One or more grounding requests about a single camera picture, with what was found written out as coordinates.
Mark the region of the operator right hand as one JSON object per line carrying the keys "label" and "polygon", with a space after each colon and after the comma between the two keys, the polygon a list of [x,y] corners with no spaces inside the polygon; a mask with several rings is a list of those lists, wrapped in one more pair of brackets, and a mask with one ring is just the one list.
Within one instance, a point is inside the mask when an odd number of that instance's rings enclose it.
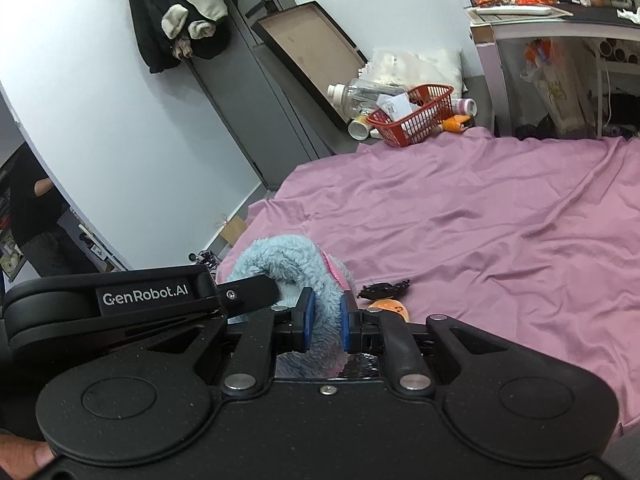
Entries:
{"label": "operator right hand", "polygon": [[13,434],[0,436],[2,479],[30,479],[53,459],[54,454],[46,442],[29,440]]}

